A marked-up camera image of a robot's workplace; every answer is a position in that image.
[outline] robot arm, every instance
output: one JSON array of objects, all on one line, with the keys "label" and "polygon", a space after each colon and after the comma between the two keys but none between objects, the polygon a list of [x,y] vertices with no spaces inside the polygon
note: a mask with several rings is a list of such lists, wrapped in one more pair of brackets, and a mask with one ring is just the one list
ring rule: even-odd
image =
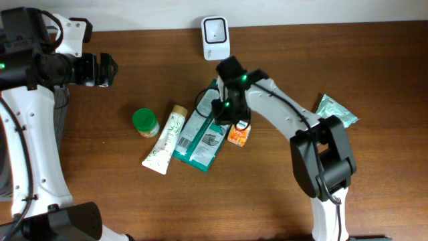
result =
[{"label": "robot arm", "polygon": [[[52,44],[41,15],[60,35]],[[102,225],[89,202],[75,206],[62,169],[54,133],[53,89],[67,84],[109,86],[117,64],[109,54],[82,53],[92,25],[31,8],[1,12],[6,42],[0,43],[0,116],[13,174],[12,214],[0,226],[2,240],[129,241]]]},{"label": "robot arm", "polygon": [[[212,103],[216,121],[221,125],[236,124],[250,117],[248,110],[269,120],[289,140],[294,177],[311,197],[313,238],[317,241],[347,240],[344,202],[356,163],[341,121],[335,116],[323,119],[302,108],[266,73],[261,70],[247,72],[234,57],[223,60],[217,71],[221,100]],[[321,171],[316,161],[318,150],[313,148],[312,141],[328,145],[319,154]],[[322,186],[320,175],[323,175],[326,188]],[[329,195],[340,200],[342,205],[336,206]]]}]

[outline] green packet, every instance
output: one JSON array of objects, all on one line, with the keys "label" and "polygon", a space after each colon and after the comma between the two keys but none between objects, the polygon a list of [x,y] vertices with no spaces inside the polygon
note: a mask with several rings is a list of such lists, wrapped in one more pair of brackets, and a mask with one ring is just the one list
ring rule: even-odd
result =
[{"label": "green packet", "polygon": [[344,108],[326,94],[322,97],[320,106],[315,113],[322,118],[335,115],[342,121],[345,128],[348,128],[359,120],[359,118],[354,116],[348,109]]},{"label": "green packet", "polygon": [[[215,80],[210,87],[216,86]],[[197,105],[199,112],[212,116],[211,101],[220,98],[216,90],[208,90]],[[179,135],[173,157],[207,172],[222,146],[230,125],[216,125],[212,118],[204,118],[193,111]]]}]

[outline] wood grain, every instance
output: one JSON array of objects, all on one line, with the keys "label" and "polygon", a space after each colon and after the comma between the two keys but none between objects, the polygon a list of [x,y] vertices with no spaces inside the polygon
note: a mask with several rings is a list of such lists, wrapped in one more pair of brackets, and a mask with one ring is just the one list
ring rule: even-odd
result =
[{"label": "wood grain", "polygon": [[[360,118],[348,130],[358,171],[346,200],[351,236],[428,236],[428,22],[231,28],[231,49],[311,108],[328,94]],[[173,159],[141,166],[156,138],[131,117],[150,108],[162,125],[174,104],[216,77],[198,29],[94,33],[85,52],[119,64],[111,88],[73,86],[62,167],[76,204],[137,240],[256,240],[310,234],[310,200],[292,173],[289,144],[260,115],[240,148],[225,143],[208,173]],[[2,222],[9,204],[0,204]]]}]

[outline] orange juice box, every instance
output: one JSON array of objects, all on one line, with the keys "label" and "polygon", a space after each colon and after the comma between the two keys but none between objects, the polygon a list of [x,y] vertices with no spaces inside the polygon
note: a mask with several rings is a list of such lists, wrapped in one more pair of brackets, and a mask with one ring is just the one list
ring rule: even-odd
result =
[{"label": "orange juice box", "polygon": [[235,125],[233,125],[229,131],[229,136],[227,137],[227,140],[235,145],[243,147],[248,140],[249,131],[251,130],[251,125],[248,125],[247,128],[246,126],[247,123],[242,120],[236,124],[237,128],[235,127]]}]

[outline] black cable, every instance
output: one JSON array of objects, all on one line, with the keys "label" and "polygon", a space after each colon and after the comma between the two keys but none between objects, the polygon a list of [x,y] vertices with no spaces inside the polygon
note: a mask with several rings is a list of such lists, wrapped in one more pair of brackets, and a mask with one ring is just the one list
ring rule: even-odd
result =
[{"label": "black cable", "polygon": [[[264,88],[263,86],[260,86],[259,84],[254,83],[253,85],[257,86],[258,88],[264,90],[265,92],[267,92],[269,95],[271,96],[275,96],[277,99],[281,100],[282,102],[286,103],[298,116],[299,118],[302,119],[303,123],[306,125],[306,127],[308,128],[308,132],[310,134],[310,138],[311,138],[311,142],[312,142],[312,146],[314,147],[314,151],[315,151],[315,157],[316,157],[316,164],[318,166],[318,176],[320,178],[321,181],[321,186],[322,189],[325,191],[328,199],[334,204],[336,205],[337,208],[340,208],[340,204],[342,204],[341,200],[338,198],[337,200],[334,199],[334,197],[332,197],[332,195],[330,194],[330,192],[328,191],[328,187],[326,184],[326,180],[324,178],[324,174],[323,174],[323,170],[322,170],[322,163],[321,163],[321,158],[320,158],[320,154],[318,152],[318,146],[316,144],[316,139],[315,139],[315,135],[314,132],[312,131],[312,127],[309,125],[308,121],[306,120],[306,117],[304,115],[302,115],[300,113],[300,111],[292,104],[290,103],[288,100],[286,100],[285,98],[282,98],[281,96],[277,95],[275,92],[270,91],[266,88]],[[341,232],[342,232],[342,222],[340,221],[340,211],[337,212],[338,215],[338,219],[339,219],[339,236],[338,236],[338,240],[340,241],[340,236],[341,236]]]},{"label": "black cable", "polygon": [[[223,86],[223,97],[224,97],[225,89],[226,89],[226,86]],[[196,95],[196,98],[195,98],[195,101],[194,101],[193,104],[195,105],[196,113],[198,113],[201,117],[204,117],[204,118],[207,118],[207,119],[213,119],[213,118],[217,118],[217,117],[221,116],[221,114],[223,114],[224,106],[221,108],[221,111],[220,111],[220,113],[218,115],[212,116],[212,117],[205,116],[201,112],[199,112],[199,110],[198,110],[198,99],[199,99],[199,97],[200,97],[201,94],[205,93],[208,90],[219,90],[219,89],[216,88],[216,87],[209,87],[209,88],[205,88],[205,89],[201,90],[198,93],[198,95]]]},{"label": "black cable", "polygon": [[59,107],[54,107],[54,109],[64,108],[70,103],[72,97],[70,96],[70,90],[68,90],[68,86],[66,86],[66,89],[64,91],[67,93],[67,102]]},{"label": "black cable", "polygon": [[9,105],[5,102],[3,98],[0,97],[0,103],[5,108],[7,114],[12,118],[13,124],[15,125],[15,129],[18,132],[19,138],[21,139],[21,145],[22,150],[25,158],[25,165],[27,166],[27,176],[28,176],[28,198],[25,199],[26,204],[24,206],[24,209],[22,213],[19,215],[19,217],[16,219],[14,225],[10,227],[10,229],[6,232],[6,235],[2,238],[2,241],[8,241],[11,239],[12,235],[17,231],[17,229],[20,227],[25,215],[27,215],[27,212],[31,206],[31,203],[33,201],[33,172],[31,170],[31,163],[29,160],[29,153],[27,148],[27,142],[25,142],[25,137],[23,133],[23,129],[21,125],[19,124],[18,119],[16,118],[15,114],[13,114],[13,111],[10,109]]},{"label": "black cable", "polygon": [[60,37],[50,46],[50,48],[47,49],[47,53],[50,54],[50,53],[54,52],[61,45],[62,40],[64,39],[64,31],[62,29],[61,21],[58,18],[56,18],[55,16],[53,16],[52,13],[50,13],[48,11],[40,11],[40,13],[47,16],[53,22],[55,22],[61,31]]}]

